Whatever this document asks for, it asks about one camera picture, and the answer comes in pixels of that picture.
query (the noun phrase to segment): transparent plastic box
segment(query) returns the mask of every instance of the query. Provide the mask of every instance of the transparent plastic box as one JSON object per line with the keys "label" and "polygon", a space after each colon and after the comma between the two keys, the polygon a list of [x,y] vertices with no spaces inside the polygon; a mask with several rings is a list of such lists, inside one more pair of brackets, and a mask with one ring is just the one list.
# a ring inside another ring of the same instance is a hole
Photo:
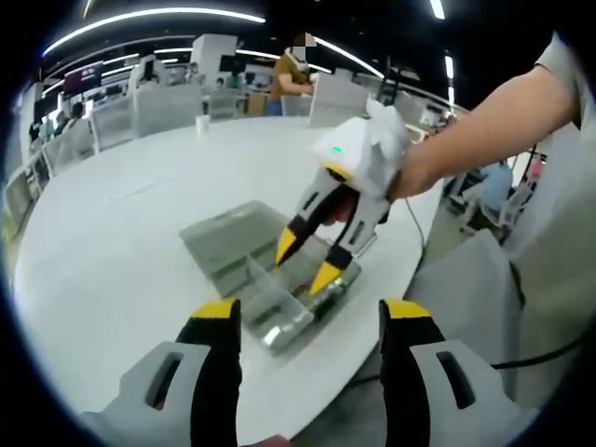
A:
{"label": "transparent plastic box", "polygon": [[180,235],[203,273],[221,297],[238,298],[242,320],[251,334],[272,351],[280,351],[315,321],[341,303],[360,273],[353,262],[315,296],[308,290],[329,244],[311,237],[284,265],[275,268],[278,238],[290,218],[253,201]]}

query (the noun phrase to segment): ceiling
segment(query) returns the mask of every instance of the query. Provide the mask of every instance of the ceiling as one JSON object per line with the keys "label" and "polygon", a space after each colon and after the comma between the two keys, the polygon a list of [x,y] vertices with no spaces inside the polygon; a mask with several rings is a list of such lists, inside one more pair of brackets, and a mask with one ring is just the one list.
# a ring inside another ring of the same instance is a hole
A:
{"label": "ceiling", "polygon": [[[46,75],[94,51],[140,39],[184,36],[121,47],[98,59],[137,52],[141,46],[190,47],[194,36],[203,33],[234,34],[245,49],[279,54],[297,33],[308,31],[383,73],[390,58],[392,65],[418,74],[418,87],[442,97],[449,86],[444,61],[448,54],[454,59],[455,100],[471,108],[500,83],[531,68],[551,34],[536,13],[540,9],[523,0],[441,0],[445,20],[434,16],[430,0],[302,0],[294,7],[280,0],[92,0],[83,19],[87,1],[81,0],[79,10],[70,16],[76,19],[64,23],[56,37],[97,20],[154,7],[214,7],[263,17],[266,23],[181,14],[122,21],[80,35],[49,53],[42,64]],[[321,46],[311,62],[366,73]]]}

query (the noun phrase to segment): white cup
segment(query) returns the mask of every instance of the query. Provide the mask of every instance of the white cup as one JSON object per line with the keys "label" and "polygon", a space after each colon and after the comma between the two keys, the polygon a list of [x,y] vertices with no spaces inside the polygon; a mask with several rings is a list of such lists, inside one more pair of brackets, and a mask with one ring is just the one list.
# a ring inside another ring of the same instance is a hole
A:
{"label": "white cup", "polygon": [[196,133],[199,137],[205,135],[209,131],[209,123],[209,115],[202,115],[196,117]]}

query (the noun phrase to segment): ceiling light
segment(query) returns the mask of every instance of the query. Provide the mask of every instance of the ceiling light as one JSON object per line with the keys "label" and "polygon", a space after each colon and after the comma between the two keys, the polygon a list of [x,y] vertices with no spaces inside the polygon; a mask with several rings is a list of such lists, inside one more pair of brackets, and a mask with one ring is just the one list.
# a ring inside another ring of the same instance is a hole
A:
{"label": "ceiling light", "polygon": [[128,67],[116,68],[115,70],[112,70],[111,72],[102,73],[102,77],[116,75],[118,73],[126,72],[127,70],[132,70],[136,66],[138,66],[138,65],[129,65]]}
{"label": "ceiling light", "polygon": [[236,53],[237,54],[246,54],[249,56],[257,56],[257,57],[261,57],[261,58],[268,58],[268,59],[279,59],[279,56],[277,56],[275,54],[262,53],[261,51],[252,51],[250,49],[237,49]]}
{"label": "ceiling light", "polygon": [[328,73],[328,74],[332,73],[332,71],[329,68],[319,67],[318,65],[315,65],[314,63],[309,63],[308,67],[314,68],[315,70],[319,70],[320,72],[323,72],[323,73]]}
{"label": "ceiling light", "polygon": [[400,73],[403,77],[409,77],[410,79],[413,79],[414,81],[420,80],[420,76],[417,73],[412,72],[410,70],[401,70]]}
{"label": "ceiling light", "polygon": [[435,14],[437,19],[445,20],[445,11],[443,11],[443,5],[440,0],[430,0],[432,6],[432,12]]}
{"label": "ceiling light", "polygon": [[445,56],[445,70],[447,71],[447,77],[450,79],[454,78],[454,60],[451,56]]}
{"label": "ceiling light", "polygon": [[[270,53],[262,53],[261,51],[252,51],[250,49],[237,49],[236,53],[237,54],[246,54],[248,56],[256,56],[259,58],[279,59],[278,55],[270,54]],[[323,72],[323,73],[329,73],[329,74],[332,73],[332,71],[329,68],[321,67],[319,65],[315,65],[314,63],[309,63],[308,66],[310,68],[314,68],[315,70],[319,70],[320,72]]]}
{"label": "ceiling light", "polygon": [[93,3],[93,0],[87,0],[87,4],[85,5],[85,10],[83,11],[83,19],[87,16],[87,13],[89,12],[89,8],[91,7],[92,3]]}
{"label": "ceiling light", "polygon": [[163,53],[190,53],[192,52],[192,48],[166,48],[166,49],[156,49],[154,51],[155,54],[163,54]]}
{"label": "ceiling light", "polygon": [[380,77],[381,79],[384,78],[383,74],[381,72],[379,72],[377,69],[373,68],[371,65],[369,65],[368,63],[366,63],[365,61],[357,58],[356,56],[354,56],[353,54],[348,53],[347,51],[345,51],[344,49],[341,49],[337,46],[335,46],[334,44],[330,44],[329,42],[327,42],[326,40],[323,39],[319,39],[318,37],[315,37],[315,42],[317,42],[318,44],[323,45],[324,47],[327,47],[328,49],[330,49],[331,51],[335,51],[336,53],[341,54],[342,56],[344,56],[345,58],[350,59],[351,61],[357,63],[359,66],[361,66],[362,68],[365,68],[366,70],[368,70],[369,72],[371,72],[373,75],[376,75],[377,77]]}
{"label": "ceiling light", "polygon": [[126,59],[138,58],[140,56],[139,53],[128,54],[128,56],[121,56],[119,58],[110,59],[109,61],[104,61],[103,65],[109,65],[110,63],[125,61]]}
{"label": "ceiling light", "polygon": [[51,87],[46,88],[41,96],[46,96],[50,91],[52,91],[54,88],[58,88],[59,86],[61,86],[62,84],[64,84],[64,79],[62,79],[62,81],[58,81],[56,84],[52,85]]}
{"label": "ceiling light", "polygon": [[65,73],[64,74],[64,77],[66,77],[68,75],[71,75],[73,73],[76,73],[76,72],[80,72],[81,70],[85,70],[86,68],[92,67],[93,65],[97,65],[98,63],[103,63],[103,61],[97,61],[97,62],[93,62],[93,63],[88,63],[87,65],[83,65],[82,67],[75,68],[74,70],[71,70],[70,72]]}
{"label": "ceiling light", "polygon": [[91,23],[87,26],[84,26],[83,28],[79,28],[78,30],[73,31],[64,37],[61,37],[56,42],[54,42],[52,45],[47,47],[44,50],[44,52],[42,53],[42,57],[46,56],[50,51],[53,51],[54,49],[60,47],[61,45],[64,45],[69,40],[72,40],[81,34],[95,30],[96,28],[100,28],[104,25],[109,25],[111,23],[116,23],[116,22],[122,21],[122,20],[135,19],[137,17],[143,17],[143,16],[154,16],[154,15],[158,15],[158,14],[211,14],[211,15],[216,15],[216,16],[231,17],[234,19],[254,21],[257,23],[265,22],[265,20],[261,17],[251,16],[249,14],[240,14],[238,12],[232,12],[232,11],[223,11],[221,9],[210,9],[208,7],[161,7],[161,8],[156,8],[156,9],[146,9],[144,11],[136,11],[136,12],[130,12],[127,14],[120,14],[118,16],[113,16],[108,19],[96,21],[96,22]]}

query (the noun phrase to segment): office desk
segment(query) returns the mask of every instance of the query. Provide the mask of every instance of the office desk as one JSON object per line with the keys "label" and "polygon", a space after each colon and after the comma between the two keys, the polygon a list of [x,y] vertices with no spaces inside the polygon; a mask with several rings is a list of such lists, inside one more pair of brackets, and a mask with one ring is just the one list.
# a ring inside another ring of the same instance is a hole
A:
{"label": "office desk", "polygon": [[[20,246],[15,301],[72,409],[103,409],[122,373],[217,297],[180,230],[253,199],[292,216],[318,168],[305,149],[324,131],[286,117],[213,124],[200,139],[194,127],[176,129],[100,153],[48,185]],[[425,235],[441,187],[411,201]],[[403,296],[422,254],[402,201],[377,234],[349,303],[308,345],[272,357],[243,331],[240,443],[296,435],[371,353],[378,301]]]}

